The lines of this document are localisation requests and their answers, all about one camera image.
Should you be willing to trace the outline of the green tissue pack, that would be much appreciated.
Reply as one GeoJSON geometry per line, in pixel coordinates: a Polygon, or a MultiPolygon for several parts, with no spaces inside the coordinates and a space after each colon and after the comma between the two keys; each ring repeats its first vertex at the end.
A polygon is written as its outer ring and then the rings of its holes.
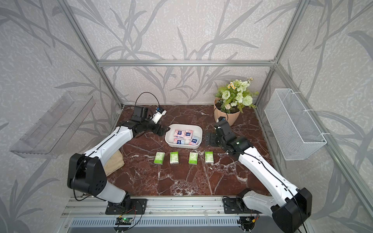
{"type": "Polygon", "coordinates": [[[164,158],[165,158],[165,153],[164,152],[157,152],[154,158],[153,163],[157,165],[163,165],[164,163],[164,158]]]}
{"type": "Polygon", "coordinates": [[[212,151],[205,152],[205,163],[206,164],[213,164],[214,163],[214,155],[212,151]]]}
{"type": "Polygon", "coordinates": [[[198,164],[198,153],[197,152],[190,152],[188,163],[190,165],[197,165],[198,164]]]}
{"type": "Polygon", "coordinates": [[[179,164],[179,152],[174,151],[170,153],[170,164],[179,164]]]}

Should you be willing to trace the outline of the white storage box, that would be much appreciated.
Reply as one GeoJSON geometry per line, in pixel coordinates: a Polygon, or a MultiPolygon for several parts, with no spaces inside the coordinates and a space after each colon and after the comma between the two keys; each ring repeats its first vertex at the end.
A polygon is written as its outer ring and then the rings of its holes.
{"type": "Polygon", "coordinates": [[[203,130],[200,126],[187,125],[187,124],[171,124],[169,127],[170,127],[170,130],[166,133],[165,141],[170,147],[183,148],[183,149],[197,149],[201,145],[203,130]],[[185,140],[184,145],[174,144],[173,141],[174,141],[175,130],[192,130],[193,136],[197,136],[200,138],[200,143],[198,145],[192,146],[192,145],[189,145],[190,140],[184,139],[185,140]]]}

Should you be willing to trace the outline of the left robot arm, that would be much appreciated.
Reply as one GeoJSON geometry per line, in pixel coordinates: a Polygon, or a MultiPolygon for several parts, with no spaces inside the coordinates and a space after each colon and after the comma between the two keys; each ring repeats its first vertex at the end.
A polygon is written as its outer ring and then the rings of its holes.
{"type": "Polygon", "coordinates": [[[74,154],[69,161],[67,186],[73,191],[80,191],[109,203],[122,204],[130,199],[123,189],[107,181],[104,166],[124,144],[147,131],[164,136],[169,127],[159,121],[166,114],[161,106],[153,115],[148,108],[135,106],[130,120],[123,121],[102,142],[83,154],[74,154]]]}

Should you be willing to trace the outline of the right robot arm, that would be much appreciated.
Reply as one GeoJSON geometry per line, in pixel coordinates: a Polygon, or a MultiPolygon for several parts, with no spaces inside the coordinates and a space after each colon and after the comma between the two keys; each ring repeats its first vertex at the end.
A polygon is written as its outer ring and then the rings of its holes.
{"type": "Polygon", "coordinates": [[[206,144],[220,147],[239,161],[270,192],[265,196],[247,188],[231,201],[223,201],[228,207],[226,212],[262,213],[270,216],[284,233],[295,233],[305,227],[305,221],[311,216],[312,194],[306,188],[299,189],[278,173],[248,139],[232,131],[224,118],[215,123],[214,129],[214,133],[206,135],[206,144]]]}

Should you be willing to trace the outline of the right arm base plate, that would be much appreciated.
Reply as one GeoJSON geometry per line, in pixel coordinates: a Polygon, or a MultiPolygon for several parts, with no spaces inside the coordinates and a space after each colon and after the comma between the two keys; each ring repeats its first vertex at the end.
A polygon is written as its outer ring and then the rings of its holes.
{"type": "Polygon", "coordinates": [[[257,214],[257,211],[249,209],[240,197],[222,197],[225,214],[257,214]]]}

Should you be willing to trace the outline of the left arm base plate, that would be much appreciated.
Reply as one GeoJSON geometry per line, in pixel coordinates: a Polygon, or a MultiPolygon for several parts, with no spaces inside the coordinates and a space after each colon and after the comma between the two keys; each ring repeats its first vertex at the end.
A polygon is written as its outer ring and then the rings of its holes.
{"type": "Polygon", "coordinates": [[[123,203],[116,204],[109,202],[105,211],[106,215],[142,215],[145,213],[147,206],[147,199],[131,199],[123,203]]]}

